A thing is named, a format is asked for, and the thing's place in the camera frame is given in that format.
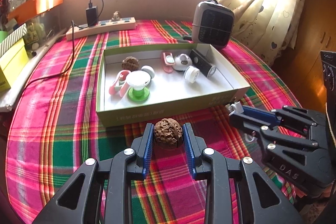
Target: white curtain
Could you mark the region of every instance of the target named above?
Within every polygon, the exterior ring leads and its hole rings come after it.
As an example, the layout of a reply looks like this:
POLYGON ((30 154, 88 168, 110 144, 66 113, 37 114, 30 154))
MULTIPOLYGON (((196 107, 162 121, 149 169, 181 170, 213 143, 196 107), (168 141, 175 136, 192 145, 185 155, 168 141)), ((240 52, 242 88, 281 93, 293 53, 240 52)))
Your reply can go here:
POLYGON ((232 36, 272 65, 286 47, 294 48, 305 0, 219 0, 235 13, 232 36))

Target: tablecloth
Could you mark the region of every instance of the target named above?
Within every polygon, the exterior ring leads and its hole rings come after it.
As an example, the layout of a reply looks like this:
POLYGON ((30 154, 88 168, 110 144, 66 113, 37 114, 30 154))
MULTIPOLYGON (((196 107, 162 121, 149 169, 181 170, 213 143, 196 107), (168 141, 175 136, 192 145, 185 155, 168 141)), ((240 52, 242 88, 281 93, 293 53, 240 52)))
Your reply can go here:
MULTIPOLYGON (((137 21, 135 30, 110 32, 75 40, 75 62, 59 78, 36 82, 26 88, 12 121, 6 157, 9 200, 19 216, 31 223, 46 202, 89 157, 105 160, 129 147, 146 122, 104 128, 95 112, 97 76, 102 52, 107 47, 152 43, 177 43, 191 34, 189 22, 137 21)), ((239 42, 231 40, 222 54, 251 85, 244 104, 270 110, 282 105, 299 106, 277 75, 239 42)), ((72 43, 56 43, 31 76, 31 80, 63 71, 71 63, 72 43)), ((208 147, 226 157, 252 157, 262 167, 256 143, 230 127, 224 106, 172 117, 190 122, 208 147)), ((291 184, 264 167, 265 172, 290 201, 291 184)), ((193 181, 184 149, 154 147, 150 173, 144 182, 132 182, 134 223, 203 223, 206 181, 193 181)), ((231 187, 234 223, 237 203, 231 187)))

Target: wooden power strip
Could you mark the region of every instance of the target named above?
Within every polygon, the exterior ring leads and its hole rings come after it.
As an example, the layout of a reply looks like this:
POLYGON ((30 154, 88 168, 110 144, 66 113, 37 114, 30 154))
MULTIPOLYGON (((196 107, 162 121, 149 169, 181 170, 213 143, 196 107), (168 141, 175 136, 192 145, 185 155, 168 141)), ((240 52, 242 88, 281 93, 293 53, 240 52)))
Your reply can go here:
MULTIPOLYGON (((114 32, 114 31, 125 31, 135 29, 135 18, 122 18, 119 21, 104 20, 98 22, 97 25, 92 27, 80 29, 78 27, 74 28, 74 38, 87 37, 89 35, 105 33, 105 32, 114 32)), ((72 40, 72 27, 68 30, 67 40, 72 40)))

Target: pink plastic object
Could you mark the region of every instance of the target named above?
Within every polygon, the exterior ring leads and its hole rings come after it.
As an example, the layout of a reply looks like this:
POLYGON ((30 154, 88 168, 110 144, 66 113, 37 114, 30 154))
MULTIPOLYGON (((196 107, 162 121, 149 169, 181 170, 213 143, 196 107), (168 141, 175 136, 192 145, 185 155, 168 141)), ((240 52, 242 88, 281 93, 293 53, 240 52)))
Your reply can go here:
MULTIPOLYGON (((113 84, 109 88, 110 95, 114 95, 117 93, 115 86, 119 83, 119 80, 125 81, 126 76, 130 73, 131 73, 130 70, 122 70, 118 73, 117 78, 114 80, 113 84)), ((124 97, 128 88, 129 88, 129 85, 125 82, 120 89, 120 92, 119 92, 120 97, 124 97)))
POLYGON ((173 72, 172 65, 175 65, 175 62, 168 63, 166 59, 167 56, 171 56, 172 58, 174 58, 171 52, 163 52, 161 54, 162 68, 166 73, 172 73, 173 72))

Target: green base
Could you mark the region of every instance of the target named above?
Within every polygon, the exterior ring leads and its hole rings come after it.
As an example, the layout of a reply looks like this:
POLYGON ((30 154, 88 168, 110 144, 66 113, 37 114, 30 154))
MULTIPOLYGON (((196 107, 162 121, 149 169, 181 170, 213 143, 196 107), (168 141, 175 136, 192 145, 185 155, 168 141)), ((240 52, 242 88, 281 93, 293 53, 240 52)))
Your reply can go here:
POLYGON ((143 88, 142 90, 133 90, 133 88, 130 88, 128 91, 128 97, 135 102, 144 101, 149 96, 149 89, 143 88))

